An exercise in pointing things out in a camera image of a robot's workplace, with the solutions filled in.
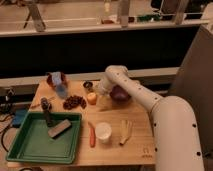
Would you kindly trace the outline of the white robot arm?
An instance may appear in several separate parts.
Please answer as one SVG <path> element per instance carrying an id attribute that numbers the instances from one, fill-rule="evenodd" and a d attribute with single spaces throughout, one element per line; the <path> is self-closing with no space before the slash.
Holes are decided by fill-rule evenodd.
<path id="1" fill-rule="evenodd" d="M 162 97 L 130 79 L 128 69 L 122 65 L 105 69 L 98 91 L 108 94 L 115 85 L 122 87 L 153 119 L 156 171 L 205 171 L 195 113 L 185 99 Z"/>

